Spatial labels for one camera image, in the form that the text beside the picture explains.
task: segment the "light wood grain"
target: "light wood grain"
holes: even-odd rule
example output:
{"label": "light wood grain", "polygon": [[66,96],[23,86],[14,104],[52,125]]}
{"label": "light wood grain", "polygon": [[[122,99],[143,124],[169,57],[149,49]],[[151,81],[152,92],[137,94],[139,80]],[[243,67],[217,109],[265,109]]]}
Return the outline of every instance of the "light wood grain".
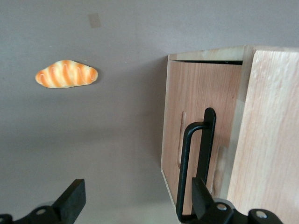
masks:
{"label": "light wood grain", "polygon": [[[173,201],[178,190],[178,145],[182,112],[186,112],[185,125],[202,121],[208,107],[215,109],[217,122],[207,186],[211,190],[216,166],[216,152],[228,147],[241,76],[240,65],[183,63],[169,61],[162,171]],[[184,214],[191,212],[191,178],[196,175],[201,132],[194,134],[191,143],[189,172],[185,194]]]}
{"label": "light wood grain", "polygon": [[256,50],[228,200],[299,220],[299,53]]}

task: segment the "drawer handle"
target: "drawer handle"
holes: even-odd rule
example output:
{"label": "drawer handle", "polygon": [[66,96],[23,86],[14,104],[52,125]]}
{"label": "drawer handle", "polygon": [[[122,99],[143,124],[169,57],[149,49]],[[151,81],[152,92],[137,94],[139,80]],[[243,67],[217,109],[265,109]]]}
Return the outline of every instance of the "drawer handle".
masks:
{"label": "drawer handle", "polygon": [[185,198],[187,171],[189,163],[190,145],[192,135],[197,130],[203,130],[201,135],[199,160],[197,166],[196,177],[199,177],[206,184],[207,174],[209,171],[209,164],[212,152],[212,145],[214,139],[216,123],[216,113],[213,108],[205,110],[203,122],[194,122],[188,125],[184,132],[183,145],[182,145],[182,158],[178,180],[178,196],[176,203],[176,212],[180,222],[190,223],[193,219],[197,218],[195,214],[183,215],[183,206]]}

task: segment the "screw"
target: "screw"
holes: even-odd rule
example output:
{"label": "screw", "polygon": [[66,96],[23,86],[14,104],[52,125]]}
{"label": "screw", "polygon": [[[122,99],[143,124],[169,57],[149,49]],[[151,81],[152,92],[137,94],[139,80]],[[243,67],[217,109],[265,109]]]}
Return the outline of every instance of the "screw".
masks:
{"label": "screw", "polygon": [[217,205],[217,208],[221,211],[226,211],[227,210],[227,207],[224,205],[224,204],[218,204]]}
{"label": "screw", "polygon": [[256,211],[256,216],[259,218],[267,218],[266,213],[264,213],[263,211]]}
{"label": "screw", "polygon": [[37,215],[41,215],[46,212],[46,209],[40,209],[36,212]]}

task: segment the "wooden cabinet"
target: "wooden cabinet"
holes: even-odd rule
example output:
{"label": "wooden cabinet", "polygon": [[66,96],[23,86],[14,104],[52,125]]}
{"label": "wooden cabinet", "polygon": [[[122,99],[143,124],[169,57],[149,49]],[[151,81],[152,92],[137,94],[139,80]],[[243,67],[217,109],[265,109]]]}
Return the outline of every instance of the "wooden cabinet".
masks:
{"label": "wooden cabinet", "polygon": [[[212,107],[207,187],[242,213],[299,219],[299,50],[240,46],[169,55],[161,170],[176,202],[184,129]],[[191,143],[184,214],[191,213],[201,132]]]}

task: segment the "toy bread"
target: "toy bread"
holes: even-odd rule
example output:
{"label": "toy bread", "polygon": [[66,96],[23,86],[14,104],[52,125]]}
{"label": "toy bread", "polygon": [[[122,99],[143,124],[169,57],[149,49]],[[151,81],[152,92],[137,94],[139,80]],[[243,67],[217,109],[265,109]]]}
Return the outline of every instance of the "toy bread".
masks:
{"label": "toy bread", "polygon": [[96,69],[71,60],[56,62],[36,74],[36,81],[47,88],[89,85],[98,78]]}

